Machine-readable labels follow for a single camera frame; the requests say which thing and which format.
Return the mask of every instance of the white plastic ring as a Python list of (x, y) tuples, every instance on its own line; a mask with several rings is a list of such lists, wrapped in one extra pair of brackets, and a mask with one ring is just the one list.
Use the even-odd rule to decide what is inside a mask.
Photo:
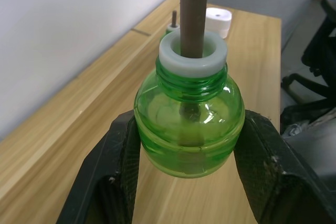
[(167, 25), (167, 30), (172, 32), (180, 29), (180, 25), (176, 24), (176, 27), (172, 27), (172, 24)]
[(222, 70), (226, 63), (227, 46), (216, 33), (204, 34), (203, 58), (191, 59), (179, 55), (180, 31), (166, 35), (160, 43), (159, 59), (162, 66), (178, 76), (202, 78), (212, 76)]

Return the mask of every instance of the white wall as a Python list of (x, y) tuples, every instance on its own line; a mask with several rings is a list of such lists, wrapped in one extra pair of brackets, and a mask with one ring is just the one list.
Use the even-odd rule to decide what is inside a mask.
[(163, 0), (0, 0), (0, 138)]

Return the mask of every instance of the brown rod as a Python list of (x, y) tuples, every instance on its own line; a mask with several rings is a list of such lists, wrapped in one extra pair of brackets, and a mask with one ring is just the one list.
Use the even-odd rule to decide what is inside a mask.
[(201, 58), (207, 0), (181, 0), (181, 56)]

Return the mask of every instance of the bottle neck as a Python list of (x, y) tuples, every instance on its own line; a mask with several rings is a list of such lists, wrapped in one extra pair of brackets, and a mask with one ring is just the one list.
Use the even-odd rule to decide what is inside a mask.
[(159, 87), (174, 100), (181, 102), (204, 102), (217, 96), (224, 88), (227, 64), (218, 73), (202, 78), (181, 77), (169, 72), (156, 59), (156, 77)]

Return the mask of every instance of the black office chair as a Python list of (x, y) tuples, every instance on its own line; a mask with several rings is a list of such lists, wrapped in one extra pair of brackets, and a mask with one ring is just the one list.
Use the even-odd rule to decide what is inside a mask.
[(312, 112), (336, 107), (336, 37), (330, 37), (336, 28), (336, 0), (322, 0), (321, 5), (327, 17), (306, 48), (301, 60), (303, 64), (310, 67), (310, 71), (315, 76), (322, 75), (328, 86), (293, 73), (282, 79), (281, 87), (295, 99), (296, 97), (289, 91), (289, 86), (293, 81), (297, 81), (325, 99), (286, 107), (280, 118), (282, 132), (288, 125), (295, 122), (316, 119), (316, 113)]

